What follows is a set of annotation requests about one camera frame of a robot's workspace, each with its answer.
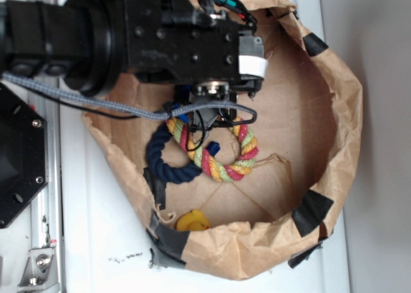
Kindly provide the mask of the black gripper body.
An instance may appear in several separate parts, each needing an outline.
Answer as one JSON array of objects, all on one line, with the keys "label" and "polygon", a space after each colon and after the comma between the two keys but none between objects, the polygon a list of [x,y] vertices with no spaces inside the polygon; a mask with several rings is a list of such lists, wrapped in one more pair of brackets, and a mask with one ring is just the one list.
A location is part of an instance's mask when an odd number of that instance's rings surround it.
[{"label": "black gripper body", "polygon": [[242,70],[256,57],[256,18],[239,0],[118,0],[122,7],[121,71],[140,82],[191,84],[201,93],[225,82],[225,93],[257,91]]}]

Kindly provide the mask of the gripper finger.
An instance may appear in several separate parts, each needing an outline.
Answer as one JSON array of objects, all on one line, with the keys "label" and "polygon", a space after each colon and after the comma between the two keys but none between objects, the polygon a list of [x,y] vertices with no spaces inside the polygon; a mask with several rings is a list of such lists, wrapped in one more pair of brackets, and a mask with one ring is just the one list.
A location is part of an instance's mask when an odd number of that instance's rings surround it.
[{"label": "gripper finger", "polygon": [[239,38],[238,71],[241,75],[265,79],[268,60],[265,58],[263,39],[244,35]]}]

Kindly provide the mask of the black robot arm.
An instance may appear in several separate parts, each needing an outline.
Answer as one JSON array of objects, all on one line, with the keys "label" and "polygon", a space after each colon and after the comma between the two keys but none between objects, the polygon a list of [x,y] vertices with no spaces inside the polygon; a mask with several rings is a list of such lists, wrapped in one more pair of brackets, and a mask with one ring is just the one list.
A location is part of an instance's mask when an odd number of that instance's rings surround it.
[{"label": "black robot arm", "polygon": [[7,0],[1,73],[60,77],[86,96],[107,94],[121,73],[256,93],[268,66],[256,28],[240,0]]}]

